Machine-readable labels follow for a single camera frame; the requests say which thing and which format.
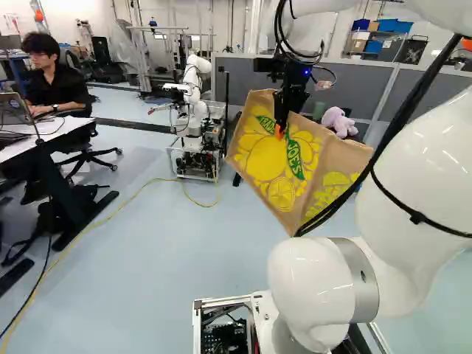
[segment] man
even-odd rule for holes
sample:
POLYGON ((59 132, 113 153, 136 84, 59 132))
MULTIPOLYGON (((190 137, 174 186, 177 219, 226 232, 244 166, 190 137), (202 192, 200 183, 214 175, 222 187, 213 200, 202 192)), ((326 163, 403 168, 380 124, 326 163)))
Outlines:
POLYGON ((91 98, 82 74, 59 64, 58 42, 46 33, 28 33, 21 44, 28 53, 35 70, 30 72, 26 101, 31 114, 55 113, 70 109, 83 109, 71 114, 90 117, 91 98))

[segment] desk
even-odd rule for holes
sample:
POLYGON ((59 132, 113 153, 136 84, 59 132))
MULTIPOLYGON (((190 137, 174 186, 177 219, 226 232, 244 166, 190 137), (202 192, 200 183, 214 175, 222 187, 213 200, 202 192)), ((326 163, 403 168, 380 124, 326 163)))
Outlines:
MULTIPOLYGON (((69 136, 81 133, 83 130, 94 128, 95 122, 92 118, 55 118, 51 122, 39 122, 37 124, 39 134, 44 143, 37 146, 36 135, 16 142, 0 150, 0 168, 7 168, 9 172, 20 170, 25 164, 35 164, 38 168, 40 178, 45 182, 46 191, 59 204, 69 219, 69 228, 53 243, 52 249, 62 251, 83 228, 85 228, 106 206, 108 206, 118 195, 117 191, 110 191, 100 201, 95 203, 94 208, 86 209, 82 201, 77 200, 69 183, 61 175, 51 158, 51 153, 57 150, 69 136)), ((16 133, 35 134, 32 125, 8 125, 7 129, 16 133)))

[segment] yellow cable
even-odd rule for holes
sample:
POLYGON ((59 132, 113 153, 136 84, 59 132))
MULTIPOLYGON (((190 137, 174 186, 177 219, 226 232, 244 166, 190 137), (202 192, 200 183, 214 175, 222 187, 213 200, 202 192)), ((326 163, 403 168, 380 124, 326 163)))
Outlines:
MULTIPOLYGON (((213 181, 215 182, 215 184, 218 185, 218 181, 215 177, 215 171, 213 170, 213 181)), ((102 226, 104 223, 107 223, 109 222, 112 218, 114 218, 123 208, 125 208, 130 202, 132 202, 133 199, 135 199, 135 197, 138 196, 138 194, 140 194, 140 192, 146 188, 149 184, 152 184, 152 183, 155 183, 155 182, 159 182, 159 181, 164 181, 164 182, 181 182, 182 183, 182 189, 184 191, 184 194, 185 196, 190 200, 192 201, 193 203, 197 204, 198 206, 200 207, 203 207, 203 208, 211 208, 211 207, 214 207, 216 204, 218 204, 218 202, 220 201, 220 197, 221 197, 221 194, 220 194, 220 190, 218 189, 217 190, 217 199, 214 203, 211 203, 209 205, 206 205, 206 204, 202 204, 202 203, 199 203, 198 201, 196 201, 195 199, 193 199, 189 193, 187 192, 187 188, 185 187, 185 182, 182 180, 182 179, 179 179, 179 178, 153 178, 149 181, 147 181, 146 183, 144 183, 142 185, 141 188, 139 188, 137 190, 136 193, 134 193, 130 198, 128 198, 126 201, 124 201, 116 210, 114 210, 108 217, 106 217, 105 219, 103 220, 100 220, 96 223, 93 223, 92 225, 86 227, 84 230, 82 230, 75 238, 74 240, 71 241, 71 243, 67 246, 66 249, 64 249, 60 256, 56 259, 56 261, 54 261, 53 264, 51 264, 47 270, 45 270, 45 272, 43 273, 43 275, 41 276, 39 282, 38 282, 38 287, 36 288, 36 290, 32 293, 32 296, 29 298, 29 301, 28 303, 25 305, 25 307, 23 308, 23 310, 18 314, 18 317, 16 317, 15 321, 12 323, 12 326, 10 327, 10 329, 8 330, 7 332, 7 336, 5 337, 5 340, 3 342, 3 345, 1 346, 1 351, 0 351, 0 354, 5 354, 7 352, 7 348, 8 348, 8 344, 10 342, 10 337, 11 335, 13 334, 13 332, 15 332, 15 329, 16 329, 16 326, 18 325, 18 323, 21 321, 21 319, 23 318, 23 315, 26 313, 26 311, 28 310, 28 308, 31 306, 31 304, 34 302, 35 298, 36 298, 36 294, 38 292, 38 289, 40 288, 41 286, 41 283, 44 281, 44 279, 46 278, 47 274, 61 261, 63 260, 66 255, 72 250, 72 248, 74 247, 74 245, 76 244, 76 242, 82 237, 84 236, 84 234, 86 234, 87 232, 90 232, 91 230, 99 227, 99 226, 102 226)))

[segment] laptop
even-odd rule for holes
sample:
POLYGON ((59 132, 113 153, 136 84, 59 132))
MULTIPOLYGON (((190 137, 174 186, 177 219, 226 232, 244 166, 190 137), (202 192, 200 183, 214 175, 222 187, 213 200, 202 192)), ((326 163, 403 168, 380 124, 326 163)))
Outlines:
POLYGON ((8 125, 18 124, 32 124, 28 105, 17 92, 0 93, 0 150, 30 136, 8 131, 8 125))
POLYGON ((31 112, 18 92, 0 93, 0 131, 13 124, 32 124, 31 112))

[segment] gray floor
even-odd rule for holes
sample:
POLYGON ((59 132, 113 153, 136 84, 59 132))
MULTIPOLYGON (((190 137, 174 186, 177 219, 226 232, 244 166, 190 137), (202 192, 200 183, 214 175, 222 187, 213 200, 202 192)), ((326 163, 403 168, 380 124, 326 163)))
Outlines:
MULTIPOLYGON (((146 105, 132 92, 93 88, 91 93, 102 99, 94 107, 98 117, 147 118, 146 105)), ((102 220, 146 181, 172 177, 164 149, 173 137, 105 126, 98 131, 95 149, 125 150, 122 158, 108 157, 119 165, 117 172, 92 165, 77 177, 120 191, 97 217, 102 220)), ((204 203, 213 202, 219 190, 221 201, 211 209, 186 199, 180 183, 156 182, 110 222, 82 236, 44 281, 7 353, 191 353, 192 301, 267 288, 267 256, 286 238, 246 184, 232 187, 232 177, 225 166, 218 186, 187 184, 204 203)), ((21 192, 22 186, 11 192, 15 200, 1 216, 5 243, 25 238, 35 221, 36 206, 18 205, 21 192)), ((358 235, 354 201, 313 235, 358 235)), ((34 269, 0 299, 1 328, 29 293, 45 252, 41 239, 29 253, 37 261, 34 269)), ((472 253, 462 254, 440 272, 422 309, 378 322, 394 353, 470 352, 471 264, 472 253)))

